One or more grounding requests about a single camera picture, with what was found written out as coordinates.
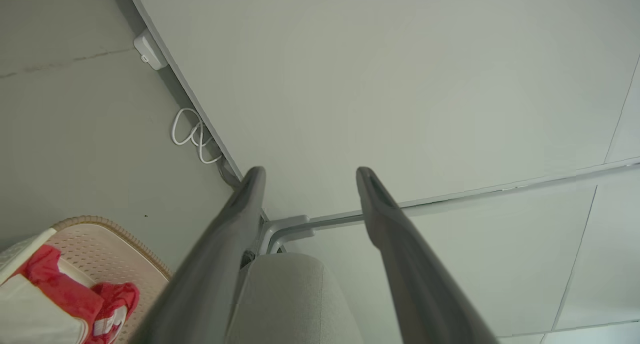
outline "white wire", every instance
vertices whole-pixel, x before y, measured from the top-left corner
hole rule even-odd
[[[182,114],[185,112],[185,110],[188,110],[189,112],[194,113],[196,115],[196,118],[198,118],[198,123],[191,128],[189,136],[187,136],[185,140],[178,141],[176,139],[176,125],[178,125],[178,120],[180,119],[180,116],[182,116]],[[191,141],[191,143],[193,143],[193,145],[198,148],[198,158],[200,159],[200,161],[204,164],[212,164],[220,160],[220,158],[222,158],[222,154],[220,154],[220,156],[218,156],[217,158],[213,160],[208,160],[208,161],[202,157],[202,148],[204,148],[204,146],[210,143],[210,141],[213,139],[213,137],[210,137],[204,143],[202,143],[204,139],[204,128],[205,128],[204,122],[202,121],[202,118],[198,114],[198,112],[195,111],[194,109],[191,109],[190,107],[183,107],[182,109],[178,110],[178,114],[176,114],[175,119],[173,119],[173,125],[171,125],[171,140],[176,146],[182,146],[183,144],[186,144],[186,142]],[[198,132],[198,130],[199,130],[199,141],[196,141],[194,139],[194,134]]]

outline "beige basket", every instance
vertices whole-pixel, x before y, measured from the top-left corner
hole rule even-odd
[[[61,251],[62,273],[91,287],[96,283],[134,283],[140,299],[116,339],[128,342],[171,278],[171,271],[139,240],[109,219],[78,216],[48,228],[0,253],[0,283],[4,283],[40,246]]]

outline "red and white clothing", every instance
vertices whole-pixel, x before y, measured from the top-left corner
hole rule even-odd
[[[138,305],[133,283],[90,289],[58,268],[60,251],[43,245],[0,286],[0,342],[109,344]]]

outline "gray fabric seat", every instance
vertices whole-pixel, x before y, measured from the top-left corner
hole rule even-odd
[[[362,343],[333,274],[311,256],[258,256],[238,283],[227,344]]]

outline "white cloth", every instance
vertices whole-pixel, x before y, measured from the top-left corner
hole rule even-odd
[[[99,337],[100,335],[105,335],[110,331],[116,328],[116,332],[113,335],[110,343],[114,342],[118,334],[120,334],[122,328],[124,327],[124,321],[127,319],[127,307],[122,305],[118,309],[113,311],[113,315],[110,317],[105,317],[105,319],[96,320],[93,323],[93,336]]]
[[[0,344],[80,344],[88,330],[24,276],[0,286]]]

